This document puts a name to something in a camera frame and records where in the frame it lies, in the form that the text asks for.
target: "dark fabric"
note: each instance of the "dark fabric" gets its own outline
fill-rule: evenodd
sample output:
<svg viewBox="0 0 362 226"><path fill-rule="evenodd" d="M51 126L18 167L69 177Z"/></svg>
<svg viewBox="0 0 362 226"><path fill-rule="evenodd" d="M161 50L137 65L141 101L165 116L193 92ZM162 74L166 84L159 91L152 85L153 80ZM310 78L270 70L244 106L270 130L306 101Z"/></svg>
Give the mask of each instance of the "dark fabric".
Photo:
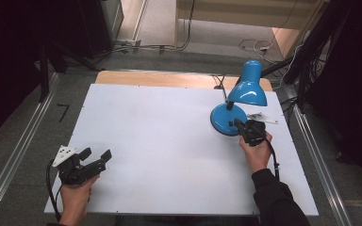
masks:
<svg viewBox="0 0 362 226"><path fill-rule="evenodd" d="M262 225L310 225L301 208L293 200L289 187L277 181L269 169L252 175L255 203Z"/></svg>
<svg viewBox="0 0 362 226"><path fill-rule="evenodd" d="M34 15L26 2L0 1L0 127L41 81L35 20L25 15Z"/></svg>

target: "lamp base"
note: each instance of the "lamp base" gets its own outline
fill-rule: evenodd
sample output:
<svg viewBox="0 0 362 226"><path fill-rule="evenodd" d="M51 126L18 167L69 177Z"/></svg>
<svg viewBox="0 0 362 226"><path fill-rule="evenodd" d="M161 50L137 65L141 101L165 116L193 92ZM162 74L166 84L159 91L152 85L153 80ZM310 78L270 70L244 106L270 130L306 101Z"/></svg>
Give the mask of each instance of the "lamp base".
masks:
<svg viewBox="0 0 362 226"><path fill-rule="evenodd" d="M245 112L237 105L233 105L231 110L227 109L227 104L216 106L210 114L210 121L213 127L221 134L227 136L238 135L238 129L234 126L234 119L247 121Z"/></svg>

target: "aluminum rail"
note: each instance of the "aluminum rail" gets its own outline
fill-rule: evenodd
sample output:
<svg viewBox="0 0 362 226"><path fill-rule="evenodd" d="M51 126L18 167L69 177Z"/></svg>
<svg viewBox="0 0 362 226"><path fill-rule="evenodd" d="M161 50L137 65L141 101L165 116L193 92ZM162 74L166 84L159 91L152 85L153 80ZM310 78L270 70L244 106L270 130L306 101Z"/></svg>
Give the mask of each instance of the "aluminum rail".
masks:
<svg viewBox="0 0 362 226"><path fill-rule="evenodd" d="M27 127L23 131L22 136L20 137L16 147L14 148L10 158L8 159L7 164L5 165L4 169L1 171L0 174L0 202L2 201L6 191L8 190L8 186L13 179L16 170L19 168L20 163L25 156L25 152L28 149L28 146L34 137L37 129L40 125L40 122L43 119L43 116L46 110L49 107L49 104L54 97L56 90L58 89L58 81L59 81L59 74L54 73L52 75L50 81L51 91L49 92L48 96L42 103L37 105L34 114L32 115L30 121L28 122Z"/></svg>

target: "person's arm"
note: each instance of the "person's arm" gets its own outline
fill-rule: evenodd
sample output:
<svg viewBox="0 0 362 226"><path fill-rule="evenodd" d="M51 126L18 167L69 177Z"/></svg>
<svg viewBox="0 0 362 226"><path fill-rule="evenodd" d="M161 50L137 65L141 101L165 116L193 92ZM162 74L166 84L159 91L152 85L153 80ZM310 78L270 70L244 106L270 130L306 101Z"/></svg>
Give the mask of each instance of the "person's arm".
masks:
<svg viewBox="0 0 362 226"><path fill-rule="evenodd" d="M272 141L272 135L266 133L266 137ZM272 155L267 142L250 147L243 137L239 137L239 145L252 171L256 189L254 198L262 225L309 225L303 211L293 200L289 187L277 181L267 169Z"/></svg>
<svg viewBox="0 0 362 226"><path fill-rule="evenodd" d="M90 178L82 186L66 186L60 190L63 202L63 214L59 223L50 223L47 226L78 226L87 215L87 203L90 199L91 187L99 175Z"/></svg>

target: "lamp arm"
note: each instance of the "lamp arm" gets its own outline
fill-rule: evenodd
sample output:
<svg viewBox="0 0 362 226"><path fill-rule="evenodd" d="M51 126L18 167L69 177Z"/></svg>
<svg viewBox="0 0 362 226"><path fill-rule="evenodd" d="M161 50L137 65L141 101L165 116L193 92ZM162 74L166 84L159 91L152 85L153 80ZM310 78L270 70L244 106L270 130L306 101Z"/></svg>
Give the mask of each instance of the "lamp arm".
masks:
<svg viewBox="0 0 362 226"><path fill-rule="evenodd" d="M230 101L228 101L227 102L227 110L232 110L232 107L234 106L234 102L230 102Z"/></svg>

